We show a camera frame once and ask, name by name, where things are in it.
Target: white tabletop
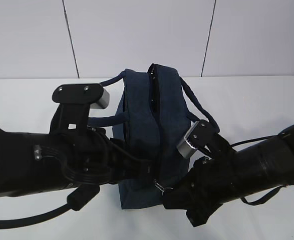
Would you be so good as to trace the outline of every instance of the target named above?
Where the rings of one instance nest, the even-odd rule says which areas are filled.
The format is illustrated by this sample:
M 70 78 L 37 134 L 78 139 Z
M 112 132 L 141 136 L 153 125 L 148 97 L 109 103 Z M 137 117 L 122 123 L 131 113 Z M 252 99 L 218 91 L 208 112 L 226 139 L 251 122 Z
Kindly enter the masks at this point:
M 51 101 L 60 84 L 100 82 L 102 79 L 0 79 L 0 128 L 10 132 L 47 133 L 57 104 Z M 221 134 L 231 143 L 277 134 L 294 124 L 294 77 L 185 78 L 203 107 L 217 120 Z M 122 83 L 107 88 L 111 95 L 106 110 L 92 116 L 111 116 L 122 94 Z M 189 109 L 199 113 L 187 101 Z M 41 214 L 63 205 L 70 190 L 19 198 L 0 198 L 0 219 Z M 261 193 L 249 200 L 258 198 Z M 35 226 L 0 230 L 0 239 L 127 240 L 294 239 L 294 186 L 283 189 L 261 206 L 240 200 L 224 204 L 208 224 L 193 228 L 184 210 L 163 206 L 121 210 L 116 185 L 104 185 L 80 212 L 68 213 Z

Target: bag zipper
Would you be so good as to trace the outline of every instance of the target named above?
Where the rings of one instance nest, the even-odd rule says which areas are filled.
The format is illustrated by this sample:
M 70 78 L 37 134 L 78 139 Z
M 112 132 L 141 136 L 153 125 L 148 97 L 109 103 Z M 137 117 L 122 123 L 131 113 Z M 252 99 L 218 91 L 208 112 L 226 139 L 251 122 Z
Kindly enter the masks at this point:
M 160 176 L 161 169 L 161 157 L 162 157 L 162 127 L 160 125 L 160 90 L 159 90 L 159 82 L 158 82 L 158 73 L 156 65 L 153 64 L 148 70 L 149 79 L 150 79 L 150 106 L 152 115 L 155 118 L 158 128 L 159 128 L 159 136 L 160 136 L 160 150 L 158 156 L 156 157 L 156 161 L 153 165 L 154 173 L 153 178 L 154 182 L 157 183 Z

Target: bag handle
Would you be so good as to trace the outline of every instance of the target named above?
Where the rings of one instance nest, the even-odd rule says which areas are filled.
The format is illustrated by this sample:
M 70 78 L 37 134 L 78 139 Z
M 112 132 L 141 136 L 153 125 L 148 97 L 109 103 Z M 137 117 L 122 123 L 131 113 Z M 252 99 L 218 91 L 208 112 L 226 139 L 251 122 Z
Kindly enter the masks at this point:
M 121 79 L 123 79 L 126 76 L 126 72 L 122 71 L 118 76 L 102 81 L 100 84 L 103 87 L 109 86 L 111 84 L 114 84 Z M 123 124 L 124 122 L 127 122 L 129 120 L 129 116 L 127 112 L 121 112 L 114 116 L 108 116 L 108 117 L 89 117 L 88 119 L 88 126 L 91 127 L 109 127 L 114 126 L 118 124 Z
M 210 115 L 210 113 L 208 113 L 205 109 L 203 109 L 203 107 L 201 106 L 201 104 L 199 103 L 196 95 L 193 93 L 193 91 L 191 90 L 191 88 L 188 86 L 188 84 L 182 79 L 181 80 L 181 85 L 182 88 L 184 90 L 184 92 L 186 93 L 187 97 L 191 100 L 191 102 L 196 106 L 196 108 L 209 120 L 209 122 L 213 125 L 213 127 L 216 129 L 216 132 L 219 133 L 220 132 L 220 128 L 217 124 L 217 122 L 215 121 L 215 119 Z M 194 115 L 193 113 L 189 112 L 187 113 L 187 117 L 191 120 L 191 121 L 199 121 L 200 119 Z
M 278 186 L 278 187 L 274 188 L 273 190 L 271 190 L 270 192 L 266 193 L 266 195 L 264 195 L 263 197 L 261 197 L 260 199 L 258 199 L 256 201 L 248 202 L 247 199 L 245 199 L 245 197 L 242 197 L 241 201 L 244 204 L 248 204 L 251 206 L 261 205 L 261 204 L 264 204 L 265 202 L 267 202 L 273 196 L 275 196 L 279 192 L 280 189 L 286 188 L 286 187 L 287 187 L 287 185 Z

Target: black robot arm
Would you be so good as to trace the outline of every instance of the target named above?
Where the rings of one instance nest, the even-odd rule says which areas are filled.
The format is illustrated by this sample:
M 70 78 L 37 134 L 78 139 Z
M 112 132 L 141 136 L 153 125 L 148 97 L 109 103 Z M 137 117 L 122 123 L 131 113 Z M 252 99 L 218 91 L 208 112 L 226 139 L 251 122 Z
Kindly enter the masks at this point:
M 131 155 L 124 142 L 108 139 L 103 128 L 87 127 L 90 107 L 105 108 L 108 97 L 100 84 L 62 85 L 53 93 L 59 107 L 49 134 L 0 129 L 0 197 L 77 188 L 66 205 L 38 216 L 0 220 L 0 229 L 78 211 L 99 192 L 99 185 L 150 176 L 149 160 Z
M 189 151 L 182 143 L 178 149 L 188 155 L 195 149 L 204 152 L 207 146 L 212 159 L 204 156 L 196 160 L 189 173 L 173 189 L 164 192 L 162 201 L 166 209 L 187 210 L 187 217 L 196 227 L 205 224 L 225 202 L 242 199 L 255 206 L 265 203 L 280 188 L 294 185 L 294 125 L 258 144 L 235 151 L 211 130 L 208 122 L 202 121 L 184 138 L 191 146 Z M 244 198 L 273 187 L 276 188 L 257 201 L 248 202 Z

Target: navy blue bag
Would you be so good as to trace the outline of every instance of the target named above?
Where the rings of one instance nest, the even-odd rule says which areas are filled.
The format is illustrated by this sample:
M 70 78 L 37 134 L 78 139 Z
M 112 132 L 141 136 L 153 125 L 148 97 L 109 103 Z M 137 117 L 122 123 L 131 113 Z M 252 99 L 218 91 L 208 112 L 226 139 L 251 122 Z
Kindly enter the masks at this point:
M 119 183 L 122 209 L 148 208 L 161 204 L 161 191 L 154 181 L 171 187 L 188 172 L 189 160 L 176 146 L 190 128 L 190 121 L 199 118 L 189 112 L 182 89 L 217 132 L 219 127 L 174 68 L 152 64 L 148 72 L 126 69 L 101 85 L 106 87 L 121 79 L 124 92 L 116 115 L 89 118 L 88 125 L 113 126 L 113 137 L 124 140 L 134 156 L 152 160 L 152 178 Z

